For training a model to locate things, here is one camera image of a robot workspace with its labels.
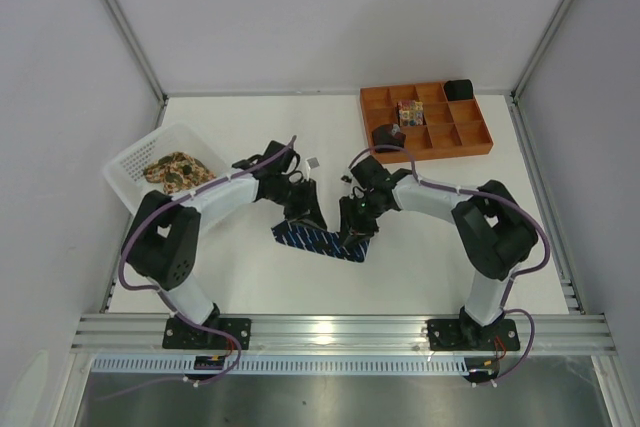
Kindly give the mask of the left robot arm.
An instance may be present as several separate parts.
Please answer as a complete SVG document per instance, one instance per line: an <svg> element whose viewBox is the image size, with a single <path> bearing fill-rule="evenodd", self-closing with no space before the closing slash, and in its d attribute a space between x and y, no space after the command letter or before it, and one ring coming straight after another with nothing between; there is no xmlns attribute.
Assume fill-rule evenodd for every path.
<svg viewBox="0 0 640 427"><path fill-rule="evenodd" d="M238 208L263 199L281 206L287 222L325 230L316 182L290 169L299 162L293 141L272 140L262 154L183 194L146 194L121 248L121 285L155 292L194 329L217 330L220 311L193 273L199 238Z"/></svg>

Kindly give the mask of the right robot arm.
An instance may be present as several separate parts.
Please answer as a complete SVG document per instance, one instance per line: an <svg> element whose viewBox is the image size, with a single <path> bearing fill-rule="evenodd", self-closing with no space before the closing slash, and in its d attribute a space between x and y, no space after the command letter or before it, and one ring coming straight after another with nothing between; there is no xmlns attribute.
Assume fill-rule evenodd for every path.
<svg viewBox="0 0 640 427"><path fill-rule="evenodd" d="M460 335L479 345L504 318L510 277L539 240L533 221L504 184L490 180L471 190L437 184L410 169L391 172L373 156L352 165L341 181L352 187L339 201L339 241L345 248L374 237L377 219L389 211L425 214L457 229L475 269L469 297L459 312Z"/></svg>

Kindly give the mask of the navy striped tie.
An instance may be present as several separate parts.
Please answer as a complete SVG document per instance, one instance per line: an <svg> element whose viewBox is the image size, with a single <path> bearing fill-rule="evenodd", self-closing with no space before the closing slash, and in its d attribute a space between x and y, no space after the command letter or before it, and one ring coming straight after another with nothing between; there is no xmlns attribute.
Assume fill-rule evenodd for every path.
<svg viewBox="0 0 640 427"><path fill-rule="evenodd" d="M294 225L287 221L272 227L271 232L274 240L281 245L352 263L363 263L366 260L370 244L365 241L356 246L343 247L337 233Z"/></svg>

